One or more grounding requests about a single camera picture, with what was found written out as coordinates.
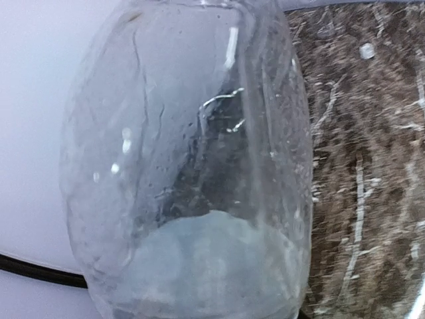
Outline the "Pepsi bottle blue cap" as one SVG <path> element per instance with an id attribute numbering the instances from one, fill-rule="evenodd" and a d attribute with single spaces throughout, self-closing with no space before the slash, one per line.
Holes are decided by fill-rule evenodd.
<path id="1" fill-rule="evenodd" d="M 297 318 L 313 145 L 285 1 L 122 1 L 66 103 L 60 190 L 103 318 Z"/>

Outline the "white bottle cap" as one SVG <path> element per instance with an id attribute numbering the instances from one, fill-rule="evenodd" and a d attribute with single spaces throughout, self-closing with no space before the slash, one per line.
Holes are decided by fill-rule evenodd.
<path id="1" fill-rule="evenodd" d="M 365 43 L 359 47 L 359 55 L 363 60 L 369 60 L 375 57 L 375 47 L 372 43 Z"/>

